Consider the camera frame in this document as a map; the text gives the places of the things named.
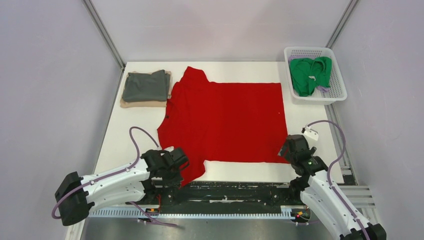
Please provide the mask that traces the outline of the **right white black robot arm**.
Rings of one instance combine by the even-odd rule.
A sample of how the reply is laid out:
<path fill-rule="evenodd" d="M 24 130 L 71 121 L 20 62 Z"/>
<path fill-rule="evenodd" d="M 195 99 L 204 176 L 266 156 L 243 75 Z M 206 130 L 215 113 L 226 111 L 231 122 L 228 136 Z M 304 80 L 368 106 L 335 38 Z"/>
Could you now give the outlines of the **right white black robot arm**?
<path fill-rule="evenodd" d="M 315 151 L 301 134 L 288 135 L 281 147 L 279 156 L 297 174 L 289 183 L 289 199 L 309 207 L 335 240 L 387 239 L 383 226 L 364 217 L 331 179 L 329 167 Z"/>

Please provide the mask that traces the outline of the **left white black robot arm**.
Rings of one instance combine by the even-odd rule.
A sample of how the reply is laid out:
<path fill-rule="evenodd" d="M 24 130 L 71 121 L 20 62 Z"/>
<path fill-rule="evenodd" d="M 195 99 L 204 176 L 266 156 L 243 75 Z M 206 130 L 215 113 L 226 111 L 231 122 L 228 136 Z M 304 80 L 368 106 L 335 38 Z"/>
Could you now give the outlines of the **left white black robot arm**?
<path fill-rule="evenodd" d="M 54 194 L 52 217 L 60 219 L 63 226 L 71 226 L 102 208 L 131 202 L 151 204 L 159 195 L 153 179 L 160 178 L 163 187 L 179 187 L 181 170 L 188 166 L 188 157 L 178 147 L 148 150 L 134 162 L 98 174 L 71 172 Z"/>

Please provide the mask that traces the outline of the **red t-shirt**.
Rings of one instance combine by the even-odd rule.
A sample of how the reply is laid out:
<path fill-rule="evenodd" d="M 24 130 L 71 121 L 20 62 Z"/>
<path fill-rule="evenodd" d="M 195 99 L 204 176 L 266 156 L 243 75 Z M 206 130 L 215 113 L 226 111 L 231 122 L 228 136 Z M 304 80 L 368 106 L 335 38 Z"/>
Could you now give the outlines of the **red t-shirt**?
<path fill-rule="evenodd" d="M 163 148 L 182 148 L 182 185 L 201 177 L 205 161 L 282 163 L 288 136 L 280 83 L 218 83 L 187 67 L 171 91 L 157 129 Z"/>

